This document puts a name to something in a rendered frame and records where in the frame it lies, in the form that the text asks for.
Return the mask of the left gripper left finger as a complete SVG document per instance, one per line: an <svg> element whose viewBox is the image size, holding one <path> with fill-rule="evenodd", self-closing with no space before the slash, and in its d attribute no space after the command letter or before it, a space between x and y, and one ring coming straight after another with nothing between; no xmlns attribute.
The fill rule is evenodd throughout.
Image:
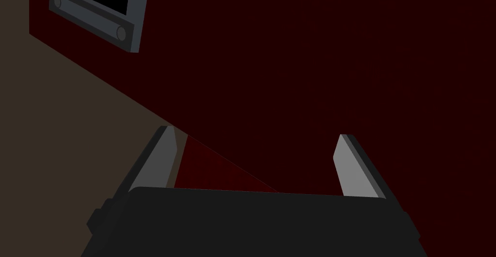
<svg viewBox="0 0 496 257"><path fill-rule="evenodd" d="M161 126L133 165L128 191L135 188L173 188L178 145L173 126Z"/></svg>

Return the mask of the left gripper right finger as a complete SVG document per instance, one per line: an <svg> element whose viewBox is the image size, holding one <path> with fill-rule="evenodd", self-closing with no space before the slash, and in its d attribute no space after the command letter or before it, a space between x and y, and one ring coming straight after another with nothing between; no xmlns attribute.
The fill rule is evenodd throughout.
<svg viewBox="0 0 496 257"><path fill-rule="evenodd" d="M339 135L333 162L344 196L385 198L379 184L348 135Z"/></svg>

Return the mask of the grey framed appliance door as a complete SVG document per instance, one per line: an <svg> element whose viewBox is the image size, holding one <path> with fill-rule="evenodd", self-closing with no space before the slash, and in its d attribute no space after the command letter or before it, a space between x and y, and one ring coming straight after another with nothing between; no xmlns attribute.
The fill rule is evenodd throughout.
<svg viewBox="0 0 496 257"><path fill-rule="evenodd" d="M70 1L124 27L126 39L124 41L119 41L68 13L61 11L55 6L53 0L49 0L49 10L127 52L139 52L147 0Z"/></svg>

